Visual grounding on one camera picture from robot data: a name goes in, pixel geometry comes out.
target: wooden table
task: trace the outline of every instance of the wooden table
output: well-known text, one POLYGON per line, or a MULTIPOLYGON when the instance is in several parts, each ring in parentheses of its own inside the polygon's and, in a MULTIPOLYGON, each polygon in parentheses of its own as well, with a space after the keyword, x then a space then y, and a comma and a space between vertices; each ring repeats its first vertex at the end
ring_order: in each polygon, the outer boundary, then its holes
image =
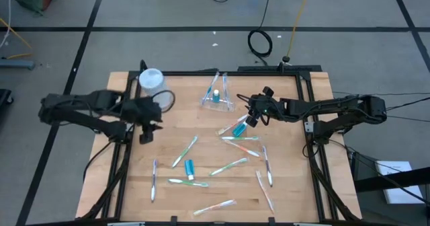
MULTIPOLYGON (((111 73, 107 88, 124 91, 127 76, 128 73, 125 72, 111 73)), ((311 77, 316 100, 333 98, 327 73, 311 73, 311 77)), ((141 130, 137 129, 138 132, 134 134, 121 220, 170 221, 171 216, 176 215, 178 221, 267 222, 268 217, 275 217, 277 222, 318 222, 309 162, 302 155, 305 144, 303 124, 271 120, 269 126, 263 126, 260 122, 256 128, 247 129, 247 136, 262 137, 262 143, 267 147, 273 174, 273 188, 270 188, 262 160, 227 145, 215 134, 219 128, 247 113, 245 103, 234 96, 232 99, 237 106, 234 112, 217 112, 199 107, 199 99, 204 96, 211 80, 212 77, 209 76, 167 77, 167 85, 176 94, 176 104, 171 111, 163 114, 164 122, 161 125, 164 129, 155 132, 152 143, 140 145, 138 135, 141 130), (199 136, 197 143, 178 166, 172 169, 173 161, 195 135, 199 136), (250 162, 216 176, 208 176, 215 169, 242 157, 249 157, 250 162), (151 203, 153 159, 159 160, 159 167, 157 195, 155 202, 151 203), (209 188, 167 182, 168 178, 186 180, 183 168, 185 159, 193 159, 196 180, 209 183, 209 188), (263 183, 274 202, 274 215, 258 185, 255 170, 260 170, 263 183), (193 216, 193 212, 198 209, 230 199, 236 199, 237 205, 193 216)), ((233 95, 241 93, 250 96, 261 92, 264 86, 269 86, 275 92, 275 99, 298 99, 293 77, 229 77, 229 81, 230 94, 233 95)), ((302 84, 306 91, 306 85, 304 82, 302 84)), ((319 118, 331 120, 335 116, 329 114, 319 118)), ((332 139, 343 142, 340 135, 333 135, 332 139)), ((104 135, 96 135, 91 156, 106 143, 104 135)), ((241 144, 261 151, 258 142, 244 141, 241 144)), ((77 217, 85 214, 105 189, 113 148, 111 146, 88 169, 77 217)), ((361 217, 344 148, 334 143, 325 145, 325 148, 333 188, 351 212, 361 217)), ((329 218, 327 195, 324 189, 321 191, 325 215, 329 218)), ((113 215, 116 195, 115 191, 112 194, 110 215, 113 215)))

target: black metal frame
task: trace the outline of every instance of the black metal frame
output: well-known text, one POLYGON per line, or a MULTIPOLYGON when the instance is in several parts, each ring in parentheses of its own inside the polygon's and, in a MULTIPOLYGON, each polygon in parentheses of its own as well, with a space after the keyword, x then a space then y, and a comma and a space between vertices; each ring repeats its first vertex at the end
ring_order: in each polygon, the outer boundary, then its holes
MULTIPOLYGON (((310 65, 310 66, 299 66, 299 67, 284 67, 282 65, 278 67, 239 67, 238 71, 232 71, 228 72, 230 76, 288 76, 288 77, 294 77, 296 79, 296 85, 297 85, 297 92, 298 92, 298 99, 304 100, 304 92, 302 88, 302 82, 301 80, 304 79, 306 82, 306 90, 308 92, 308 97, 310 101, 314 101, 314 94, 313 94, 313 88, 312 88, 312 82, 310 80, 310 72, 320 72, 322 71, 321 67, 318 65, 310 65)), ((128 81, 126 86, 126 97, 125 99, 130 99, 130 93, 133 81, 136 81, 136 77, 140 74, 141 71, 130 71, 128 74, 128 81)), ((165 71, 163 72, 166 76, 213 76, 214 71, 213 70, 207 70, 207 71, 165 71)), ((140 95, 140 86, 136 86, 136 97, 140 95)), ((318 120, 317 116, 313 117, 314 121, 318 120)), ((312 137, 307 135, 305 133, 306 137, 306 143, 308 145, 312 144, 312 137)), ((120 144, 115 144, 114 148, 114 154, 112 157, 111 162, 111 168, 110 168, 110 174, 108 176, 107 183, 110 184, 112 180, 114 179, 114 176, 116 174, 118 161, 120 159, 120 150, 121 150, 120 144)), ((76 221, 67 221, 67 222, 57 222, 57 223, 47 223, 47 224, 41 224, 42 225, 107 225, 107 223, 113 223, 113 222, 119 222, 121 217, 121 210, 122 210, 122 203, 124 200, 124 193, 125 193, 125 185, 126 185, 126 178, 127 178, 127 169, 128 164, 130 161, 130 155, 131 155, 131 147, 132 147, 132 141, 126 144, 126 148, 124 151, 124 158, 126 159, 126 173, 122 176, 119 184, 119 190, 118 190, 118 197, 116 201, 116 206, 114 210, 114 216, 108 217, 110 202, 111 202, 111 195, 108 196, 107 200, 105 201, 102 211, 101 211, 101 218, 100 219, 77 219, 76 221)), ((308 147, 308 154, 313 153, 312 146, 308 147)), ((310 157, 309 162, 314 163, 315 158, 310 157)), ((331 185, 330 181, 330 175, 329 175, 329 168, 327 164, 327 158, 325 155, 324 147, 320 147, 320 160, 321 160, 321 170, 324 173, 325 179, 329 182, 329 185, 331 185)), ((314 194, 315 194, 315 203, 316 203, 316 209, 318 211, 318 220, 320 223, 327 222, 327 219, 325 218, 325 210, 323 205, 323 198, 321 196, 320 191, 320 182, 317 179, 317 177, 312 173, 312 183, 314 187, 314 194)), ((331 220, 337 221, 337 209, 335 204, 333 203, 333 200, 328 197, 329 205, 330 205, 330 212, 331 212, 331 220)), ((338 221, 340 224, 346 223, 345 221, 338 221)), ((213 225, 213 222, 177 222, 177 217, 172 216, 170 222, 145 222, 145 225, 213 225)), ((276 223, 275 219, 273 217, 268 218, 268 223, 225 223, 224 225, 293 225, 292 223, 276 223)))

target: concrete floor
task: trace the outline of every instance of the concrete floor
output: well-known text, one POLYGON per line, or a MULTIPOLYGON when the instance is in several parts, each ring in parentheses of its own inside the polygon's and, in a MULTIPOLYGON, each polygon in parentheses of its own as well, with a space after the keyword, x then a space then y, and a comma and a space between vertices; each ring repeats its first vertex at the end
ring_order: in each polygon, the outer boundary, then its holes
MULTIPOLYGON (((430 27, 430 0, 403 0, 416 27, 430 27)), ((102 0, 95 27, 218 27, 258 26, 266 0, 102 0)), ((264 26, 292 26, 302 0, 270 0, 264 26)), ((85 27, 95 0, 55 0, 39 17, 12 5, 13 27, 85 27)), ((0 17, 7 19, 7 2, 0 0, 0 17)), ((308 0, 302 27, 408 27, 396 0, 308 0)), ((40 99, 62 93, 82 32, 20 32, 32 46, 33 71, 0 70, 0 87, 12 89, 15 103, 0 130, 0 225, 15 225, 45 145, 50 127, 37 117, 40 99)), ((105 87, 112 71, 137 70, 140 59, 164 71, 261 65, 247 47, 248 31, 216 32, 92 32, 72 93, 105 87)), ((288 49, 290 32, 268 32, 278 63, 288 49)), ((419 33, 430 47, 430 33, 419 33)), ((11 36, 0 57, 26 52, 11 36)), ((267 45, 253 38, 257 49, 267 45)), ((321 65, 335 91, 392 93, 430 91, 430 72, 411 32, 298 32, 291 53, 294 65, 321 65)), ((422 96, 384 97, 388 106, 422 96)), ((430 119, 428 103, 393 111, 391 115, 430 119)), ((429 166, 429 123, 388 119, 378 126, 359 125, 345 136, 363 154, 386 160, 410 161, 413 168, 429 166)), ((60 128, 27 223, 71 220, 82 187, 82 173, 93 141, 86 128, 60 128)), ((360 196, 363 214, 371 196, 360 196)), ((425 225, 425 220, 397 214, 395 221, 425 225)))

